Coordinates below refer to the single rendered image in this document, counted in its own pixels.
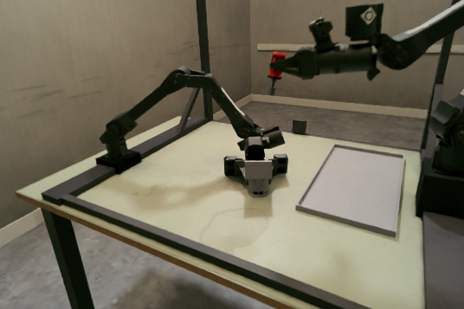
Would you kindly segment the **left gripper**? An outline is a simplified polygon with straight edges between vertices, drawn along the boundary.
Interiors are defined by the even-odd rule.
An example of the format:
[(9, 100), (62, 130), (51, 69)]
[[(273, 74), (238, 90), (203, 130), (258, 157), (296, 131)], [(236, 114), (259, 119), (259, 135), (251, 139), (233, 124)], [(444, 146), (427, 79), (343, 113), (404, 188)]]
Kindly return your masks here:
[(301, 80), (311, 80), (314, 76), (324, 74), (343, 74), (345, 47), (336, 46), (319, 52), (310, 47), (300, 48), (291, 58), (269, 63), (269, 68)]

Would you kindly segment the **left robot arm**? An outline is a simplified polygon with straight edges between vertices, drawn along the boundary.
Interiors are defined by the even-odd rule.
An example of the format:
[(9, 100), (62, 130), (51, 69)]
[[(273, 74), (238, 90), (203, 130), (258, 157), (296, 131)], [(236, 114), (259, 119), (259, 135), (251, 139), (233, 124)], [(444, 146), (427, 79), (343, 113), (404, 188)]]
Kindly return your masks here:
[[(345, 8), (345, 37), (350, 38), (350, 42), (367, 41), (345, 46), (345, 74), (366, 72), (367, 80), (372, 81), (380, 74), (376, 61), (393, 71), (404, 70), (435, 42), (464, 26), (464, 0), (421, 26), (391, 38), (380, 34), (382, 12), (382, 4)], [(307, 27), (316, 43), (313, 46), (315, 52), (338, 45), (332, 44), (328, 35), (332, 30), (330, 22), (320, 18)], [(375, 54), (371, 53), (371, 46), (376, 50)], [(434, 173), (464, 178), (464, 87), (448, 102), (440, 100), (430, 114), (430, 128), (439, 139), (431, 166)]]

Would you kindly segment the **red and black nut driver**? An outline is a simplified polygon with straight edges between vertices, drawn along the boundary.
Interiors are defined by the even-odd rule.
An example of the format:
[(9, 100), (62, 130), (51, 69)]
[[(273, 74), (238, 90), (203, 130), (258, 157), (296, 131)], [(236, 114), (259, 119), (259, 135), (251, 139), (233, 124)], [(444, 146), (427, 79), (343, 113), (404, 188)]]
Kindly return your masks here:
[[(273, 62), (276, 62), (276, 61), (281, 61), (281, 60), (284, 60), (284, 59), (285, 59), (285, 55), (272, 53), (272, 58), (271, 58), (270, 63), (273, 63)], [(267, 93), (268, 96), (274, 96), (274, 90), (275, 90), (274, 83), (277, 80), (281, 79), (280, 75), (281, 75), (281, 72), (275, 71), (273, 69), (269, 69), (269, 75), (267, 76), (267, 78), (271, 79), (272, 85), (268, 89), (268, 93)]]

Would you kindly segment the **grey cylinder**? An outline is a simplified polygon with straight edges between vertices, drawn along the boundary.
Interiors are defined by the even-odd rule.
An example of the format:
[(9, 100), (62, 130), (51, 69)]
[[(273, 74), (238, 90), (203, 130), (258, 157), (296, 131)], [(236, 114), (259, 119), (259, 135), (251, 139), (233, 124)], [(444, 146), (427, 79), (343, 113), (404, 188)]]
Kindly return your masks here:
[(252, 197), (264, 197), (270, 193), (269, 179), (248, 179), (247, 193)]

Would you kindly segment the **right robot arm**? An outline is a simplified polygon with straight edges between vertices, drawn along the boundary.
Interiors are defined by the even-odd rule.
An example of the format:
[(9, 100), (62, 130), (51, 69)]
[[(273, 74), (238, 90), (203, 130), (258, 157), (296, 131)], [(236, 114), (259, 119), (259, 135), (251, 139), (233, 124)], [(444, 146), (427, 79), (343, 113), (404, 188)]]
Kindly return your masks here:
[(106, 144), (106, 150), (108, 151), (104, 158), (119, 161), (131, 155), (130, 151), (128, 153), (124, 136), (138, 125), (135, 120), (150, 110), (164, 97), (184, 87), (205, 88), (209, 92), (219, 107), (229, 117), (236, 135), (239, 138), (244, 138), (244, 140), (239, 141), (237, 144), (241, 151), (244, 151), (246, 148), (245, 158), (248, 158), (247, 154), (261, 154), (265, 157), (264, 149), (272, 149), (285, 144), (278, 125), (262, 130), (246, 113), (235, 105), (213, 74), (206, 74), (189, 70), (185, 66), (179, 66), (170, 72), (158, 88), (147, 95), (136, 106), (117, 115), (106, 124), (106, 131), (100, 136), (101, 143)]

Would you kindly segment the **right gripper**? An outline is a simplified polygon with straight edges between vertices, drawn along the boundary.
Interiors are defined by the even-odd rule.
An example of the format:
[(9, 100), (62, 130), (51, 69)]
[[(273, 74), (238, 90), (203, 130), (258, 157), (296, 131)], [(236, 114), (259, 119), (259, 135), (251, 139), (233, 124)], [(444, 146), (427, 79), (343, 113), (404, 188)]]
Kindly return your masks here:
[[(245, 179), (245, 163), (244, 161), (265, 161), (263, 155), (261, 154), (247, 154), (248, 158), (243, 160), (242, 158), (237, 158), (237, 156), (225, 156), (224, 161), (224, 175), (226, 177), (239, 177), (246, 185), (248, 185), (248, 180)], [(278, 174), (287, 173), (288, 157), (287, 154), (274, 154), (274, 159), (272, 160), (272, 179)], [(269, 179), (269, 184), (271, 184), (272, 179)]]

